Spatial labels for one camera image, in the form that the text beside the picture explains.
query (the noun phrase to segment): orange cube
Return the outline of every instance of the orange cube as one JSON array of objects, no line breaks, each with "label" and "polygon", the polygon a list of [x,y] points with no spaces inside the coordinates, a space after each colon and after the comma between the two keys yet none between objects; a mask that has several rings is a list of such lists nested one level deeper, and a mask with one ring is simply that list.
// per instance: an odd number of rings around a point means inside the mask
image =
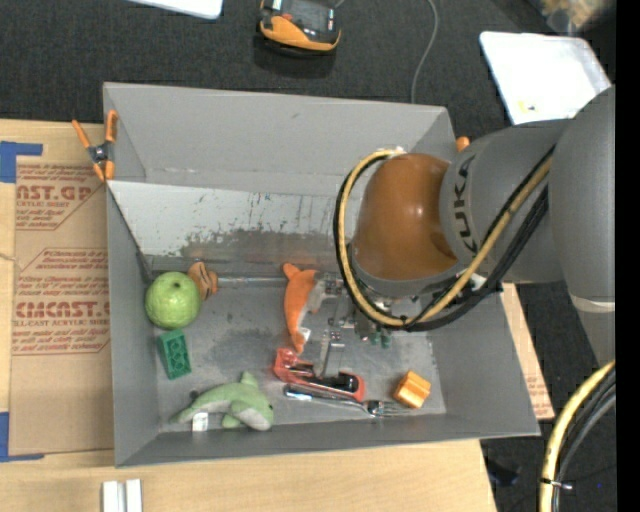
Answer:
[{"label": "orange cube", "polygon": [[409,370],[396,388],[393,398],[414,409],[419,409],[431,393],[431,383]]}]

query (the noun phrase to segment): green apple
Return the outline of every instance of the green apple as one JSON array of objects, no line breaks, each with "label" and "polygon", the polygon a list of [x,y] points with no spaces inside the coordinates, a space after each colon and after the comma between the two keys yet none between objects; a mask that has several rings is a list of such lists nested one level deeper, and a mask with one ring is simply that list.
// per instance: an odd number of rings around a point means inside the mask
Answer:
[{"label": "green apple", "polygon": [[201,304],[198,287],[187,274],[165,272],[147,289],[144,306],[151,322],[173,330],[193,322]]}]

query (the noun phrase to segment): green stuffed dolphin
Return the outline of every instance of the green stuffed dolphin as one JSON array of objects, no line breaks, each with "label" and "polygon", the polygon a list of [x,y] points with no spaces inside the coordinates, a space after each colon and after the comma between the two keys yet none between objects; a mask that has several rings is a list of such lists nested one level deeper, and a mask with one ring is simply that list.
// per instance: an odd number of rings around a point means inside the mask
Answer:
[{"label": "green stuffed dolphin", "polygon": [[273,425],[273,407],[258,389],[257,379],[243,372],[240,382],[222,384],[205,391],[193,403],[171,418],[172,423],[187,423],[199,412],[224,412],[223,428],[242,423],[255,430],[269,430]]}]

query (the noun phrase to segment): gray bin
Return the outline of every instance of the gray bin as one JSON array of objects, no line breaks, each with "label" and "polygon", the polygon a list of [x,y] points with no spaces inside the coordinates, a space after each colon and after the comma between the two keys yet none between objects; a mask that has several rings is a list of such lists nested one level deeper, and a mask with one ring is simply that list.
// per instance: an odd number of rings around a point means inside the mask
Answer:
[{"label": "gray bin", "polygon": [[[395,334],[388,349],[346,340],[343,362],[365,377],[369,398],[388,398],[409,369],[431,382],[424,407],[407,417],[293,403],[271,371],[288,343],[282,264],[335,272],[333,207],[348,171],[382,147],[450,160],[446,109],[113,83],[104,108],[120,118],[107,193],[117,466],[539,434],[498,296],[447,327]],[[195,259],[219,274],[220,290],[183,329],[192,373],[169,380],[144,294],[155,275]],[[319,354],[312,337],[302,358]],[[270,431],[167,422],[192,392],[245,370],[274,406]]]}]

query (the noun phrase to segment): blue tape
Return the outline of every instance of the blue tape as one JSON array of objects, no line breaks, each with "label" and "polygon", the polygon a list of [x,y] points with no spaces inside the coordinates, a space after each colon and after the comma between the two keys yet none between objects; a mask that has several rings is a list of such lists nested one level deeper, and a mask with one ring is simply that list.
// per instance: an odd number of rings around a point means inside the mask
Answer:
[{"label": "blue tape", "polygon": [[12,460],[36,460],[43,455],[19,455],[9,457],[9,413],[0,412],[0,463]]},{"label": "blue tape", "polygon": [[18,155],[40,156],[42,144],[0,141],[0,181],[16,182],[16,160]]}]

